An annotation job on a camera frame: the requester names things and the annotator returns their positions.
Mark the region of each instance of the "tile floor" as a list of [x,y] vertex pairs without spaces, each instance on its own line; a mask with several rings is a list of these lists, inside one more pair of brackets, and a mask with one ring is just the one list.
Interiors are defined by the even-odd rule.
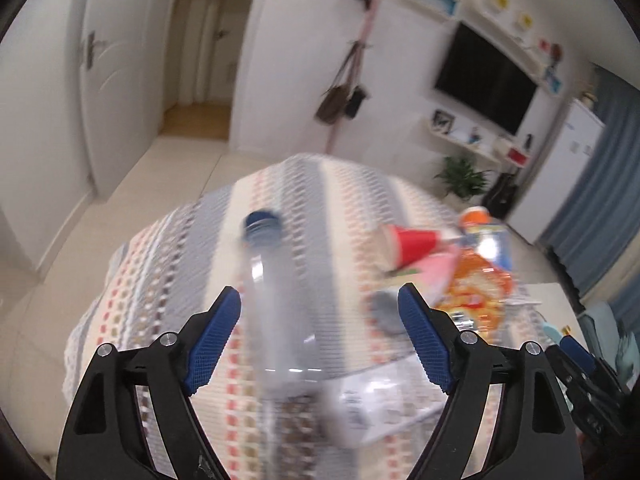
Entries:
[[[114,195],[88,208],[43,282],[0,267],[0,406],[27,449],[57,451],[66,338],[100,292],[113,251],[176,206],[273,162],[228,153],[221,141],[160,136]],[[512,241],[524,282],[556,281],[542,254]]]

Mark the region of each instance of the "metal screw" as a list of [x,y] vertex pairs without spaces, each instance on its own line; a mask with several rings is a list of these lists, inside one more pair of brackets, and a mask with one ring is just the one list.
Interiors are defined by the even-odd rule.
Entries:
[[113,346],[111,346],[110,343],[101,344],[98,346],[98,355],[100,357],[105,357],[111,353],[111,349],[113,349]]
[[176,341],[178,341],[178,336],[174,332],[167,332],[160,336],[160,344],[162,346],[174,345]]
[[460,339],[462,339],[463,343],[468,345],[475,345],[478,342],[478,336],[469,330],[466,330],[462,334],[460,334]]
[[526,345],[524,345],[524,348],[531,355],[538,355],[540,352],[542,352],[542,348],[540,348],[540,345],[538,343],[534,343],[533,341],[529,341]]

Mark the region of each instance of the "door handle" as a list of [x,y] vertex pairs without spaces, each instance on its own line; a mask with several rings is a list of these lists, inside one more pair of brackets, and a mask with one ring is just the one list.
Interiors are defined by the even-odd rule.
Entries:
[[91,70],[94,67],[95,51],[98,48],[105,48],[109,43],[104,40],[95,39],[95,30],[89,33],[86,38],[86,69]]
[[213,35],[213,39],[215,41],[217,40],[221,40],[222,38],[225,38],[226,36],[228,36],[229,34],[231,34],[230,30],[226,30],[226,28],[222,28],[221,30],[217,30],[215,32],[215,34]]

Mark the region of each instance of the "blue gripper pad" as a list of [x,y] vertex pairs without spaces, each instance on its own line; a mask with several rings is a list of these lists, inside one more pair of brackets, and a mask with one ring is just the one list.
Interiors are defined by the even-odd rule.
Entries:
[[596,371],[596,359],[572,336],[566,335],[558,345],[587,375]]
[[189,352],[187,377],[183,384],[192,396],[199,387],[209,384],[220,354],[240,317],[240,294],[231,290],[218,307],[202,335]]
[[447,393],[454,381],[449,350],[406,285],[398,292],[398,312],[427,377]]

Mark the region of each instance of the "hanging bag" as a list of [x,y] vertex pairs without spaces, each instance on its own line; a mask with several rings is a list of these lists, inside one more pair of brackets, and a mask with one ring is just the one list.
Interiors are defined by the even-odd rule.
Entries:
[[344,113],[344,107],[349,102],[351,95],[351,85],[349,82],[340,84],[342,76],[347,69],[350,62],[353,61],[358,50],[358,42],[354,43],[351,47],[347,57],[344,59],[338,74],[336,75],[331,88],[325,94],[322,103],[320,104],[318,111],[316,112],[316,119],[325,124],[335,124],[335,122]]
[[362,73],[362,62],[364,60],[364,46],[362,45],[353,57],[352,80],[353,92],[349,97],[347,105],[344,107],[344,115],[347,119],[354,119],[360,110],[360,106],[364,99],[369,99],[369,93],[360,83],[360,74]]

